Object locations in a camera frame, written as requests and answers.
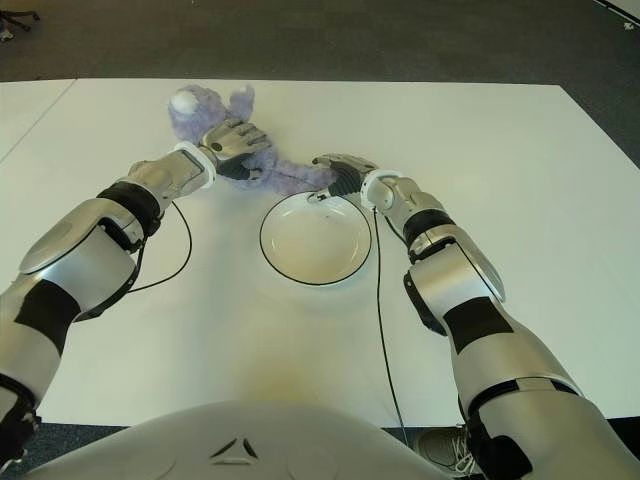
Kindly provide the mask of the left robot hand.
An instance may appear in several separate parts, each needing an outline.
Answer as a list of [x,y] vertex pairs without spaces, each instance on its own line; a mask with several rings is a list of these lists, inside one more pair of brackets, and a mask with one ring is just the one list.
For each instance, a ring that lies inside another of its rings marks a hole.
[[199,147],[211,157],[218,175],[240,181],[260,178],[262,169],[247,167],[245,161],[270,146],[262,130],[237,118],[211,128],[199,142]]

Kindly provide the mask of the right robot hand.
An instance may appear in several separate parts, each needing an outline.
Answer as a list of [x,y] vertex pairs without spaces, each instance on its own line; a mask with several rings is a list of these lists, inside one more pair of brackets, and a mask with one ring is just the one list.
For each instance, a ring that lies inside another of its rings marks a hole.
[[315,166],[326,167],[331,170],[336,179],[324,189],[310,194],[307,197],[309,203],[319,203],[331,197],[345,197],[358,193],[364,183],[365,177],[378,166],[362,157],[328,153],[322,154],[312,160]]

